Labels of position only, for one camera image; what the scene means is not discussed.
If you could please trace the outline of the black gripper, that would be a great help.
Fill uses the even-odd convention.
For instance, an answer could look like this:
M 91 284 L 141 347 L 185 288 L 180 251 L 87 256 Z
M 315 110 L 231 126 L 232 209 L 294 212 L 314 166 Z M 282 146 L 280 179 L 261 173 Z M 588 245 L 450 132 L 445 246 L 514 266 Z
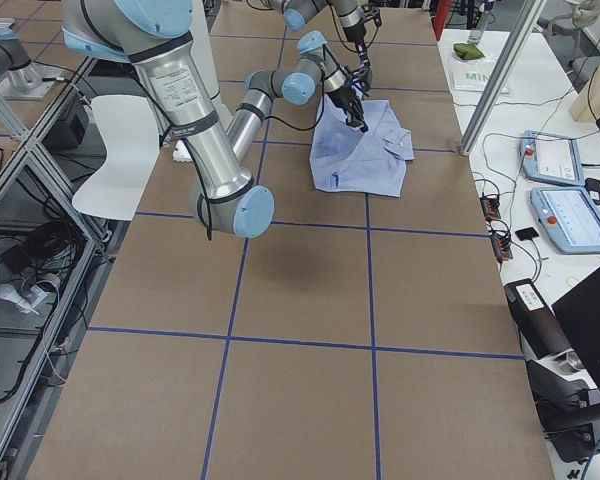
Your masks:
M 351 71 L 353 83 L 361 90 L 370 90 L 372 83 L 371 62 L 365 41 L 355 43 L 355 51 L 359 58 L 359 67 Z
M 347 126 L 354 127 L 356 123 L 361 123 L 359 127 L 361 132 L 366 133 L 369 130 L 367 123 L 364 122 L 361 100 L 356 94 L 356 88 L 350 82 L 329 91 L 327 96 L 337 108 L 344 112 Z

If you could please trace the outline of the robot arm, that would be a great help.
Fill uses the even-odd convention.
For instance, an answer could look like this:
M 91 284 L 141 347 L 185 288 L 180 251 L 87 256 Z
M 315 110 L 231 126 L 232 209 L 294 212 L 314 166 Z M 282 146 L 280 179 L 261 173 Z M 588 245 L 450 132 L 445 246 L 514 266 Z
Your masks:
M 262 0 L 259 10 L 279 12 L 286 25 L 294 32 L 301 31 L 313 18 L 324 9 L 329 8 L 332 20 L 338 20 L 346 40 L 353 44 L 360 60 L 360 66 L 352 71 L 354 83 L 363 92 L 371 89 L 372 71 L 366 42 L 366 24 L 372 21 L 376 27 L 382 25 L 380 9 L 377 5 L 367 3 L 360 5 L 354 0 L 305 1 L 305 0 Z
M 208 231 L 254 238 L 269 227 L 273 194 L 242 161 L 275 99 L 302 105 L 321 87 L 348 126 L 368 129 L 353 72 L 337 62 L 318 31 L 301 38 L 293 68 L 253 73 L 243 102 L 223 126 L 203 82 L 208 71 L 192 53 L 192 2 L 65 1 L 62 10 L 69 49 L 136 69 L 157 117 L 192 158 L 198 175 L 192 208 Z

